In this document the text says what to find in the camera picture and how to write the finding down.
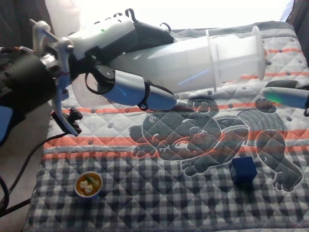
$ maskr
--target blue cube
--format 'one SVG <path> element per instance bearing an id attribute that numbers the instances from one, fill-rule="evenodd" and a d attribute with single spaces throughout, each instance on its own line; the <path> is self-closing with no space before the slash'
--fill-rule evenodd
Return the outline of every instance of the blue cube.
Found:
<path id="1" fill-rule="evenodd" d="M 250 185 L 257 175 L 251 156 L 232 159 L 230 171 L 235 185 Z"/>

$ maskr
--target gray checkered pattern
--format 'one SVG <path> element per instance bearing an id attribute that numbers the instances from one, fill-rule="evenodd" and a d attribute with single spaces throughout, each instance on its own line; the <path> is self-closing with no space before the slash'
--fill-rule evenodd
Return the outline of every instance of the gray checkered pattern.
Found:
<path id="1" fill-rule="evenodd" d="M 300 48 L 295 33 L 285 24 L 262 23 L 258 26 L 264 27 L 266 49 Z M 237 33 L 239 37 L 250 35 L 251 29 L 244 28 L 246 31 Z M 181 38 L 196 36 L 193 30 L 187 33 L 190 35 L 182 34 Z M 308 72 L 301 53 L 269 54 L 267 59 L 272 62 L 271 66 L 267 66 L 267 72 Z M 306 78 L 301 74 L 294 77 L 300 82 L 305 82 Z M 261 88 L 272 79 L 278 77 L 265 77 L 264 82 L 239 80 L 237 85 L 227 83 L 217 93 L 203 90 L 182 93 L 178 97 L 184 100 L 211 95 L 218 105 L 233 107 L 235 103 L 255 102 L 261 97 Z M 74 98 L 70 98 L 63 106 L 77 106 L 75 102 Z M 239 110 L 220 110 L 220 113 L 237 116 Z M 276 113 L 284 120 L 287 130 L 309 127 L 300 110 L 282 106 L 277 108 Z M 102 131 L 106 131 L 107 127 L 110 128 L 108 136 L 127 137 L 126 129 L 141 125 L 143 119 L 144 114 L 136 113 L 132 113 L 131 117 L 124 114 L 84 114 L 80 125 L 86 137 L 103 137 Z M 58 126 L 51 121 L 49 136 L 58 133 Z M 255 149 L 241 151 L 235 156 L 252 156 L 257 167 L 253 187 L 242 189 L 232 181 L 230 162 L 187 176 L 181 169 L 181 161 L 149 156 L 138 159 L 115 152 L 130 152 L 131 146 L 77 144 L 46 148 L 44 154 L 54 153 L 54 157 L 43 160 L 40 165 L 24 231 L 308 231 L 307 144 L 304 139 L 286 140 L 285 157 L 303 174 L 301 182 L 290 192 L 274 188 L 278 174 L 260 160 Z M 105 156 L 101 155 L 102 152 L 115 153 Z M 78 155 L 59 159 L 57 153 Z M 99 195 L 88 200 L 81 199 L 74 192 L 76 178 L 86 171 L 98 172 L 103 179 Z"/>

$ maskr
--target bowl of soup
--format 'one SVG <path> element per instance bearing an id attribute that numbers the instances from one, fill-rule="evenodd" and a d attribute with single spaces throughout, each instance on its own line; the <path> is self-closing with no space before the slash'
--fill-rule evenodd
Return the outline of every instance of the bowl of soup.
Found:
<path id="1" fill-rule="evenodd" d="M 77 195 L 90 198 L 100 192 L 102 188 L 102 177 L 96 172 L 85 172 L 81 174 L 75 181 L 74 190 Z"/>

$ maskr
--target quilted mat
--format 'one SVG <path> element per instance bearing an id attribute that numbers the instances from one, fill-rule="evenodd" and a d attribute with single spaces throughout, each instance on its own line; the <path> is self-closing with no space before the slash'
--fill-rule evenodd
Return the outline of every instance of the quilted mat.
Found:
<path id="1" fill-rule="evenodd" d="M 256 25 L 268 51 L 263 81 L 244 75 L 217 92 L 181 93 L 169 112 L 81 108 L 70 92 L 63 112 L 82 112 L 83 132 L 44 145 L 25 231 L 308 231 L 309 120 L 260 91 L 271 80 L 307 83 L 309 70 L 292 26 Z M 252 27 L 210 35 L 243 38 Z M 184 40 L 205 31 L 173 35 Z M 59 133 L 51 120 L 48 137 Z M 251 188 L 232 181 L 230 162 L 243 156 L 257 168 Z M 86 171 L 103 179 L 90 200 L 74 192 Z"/>

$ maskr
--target white plastic cylinder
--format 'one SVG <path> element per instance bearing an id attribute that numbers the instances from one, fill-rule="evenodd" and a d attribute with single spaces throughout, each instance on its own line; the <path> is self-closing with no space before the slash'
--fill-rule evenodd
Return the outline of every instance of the white plastic cylinder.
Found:
<path id="1" fill-rule="evenodd" d="M 258 27 L 251 37 L 209 36 L 122 54 L 112 69 L 142 76 L 173 93 L 213 87 L 244 74 L 264 78 L 264 48 Z"/>

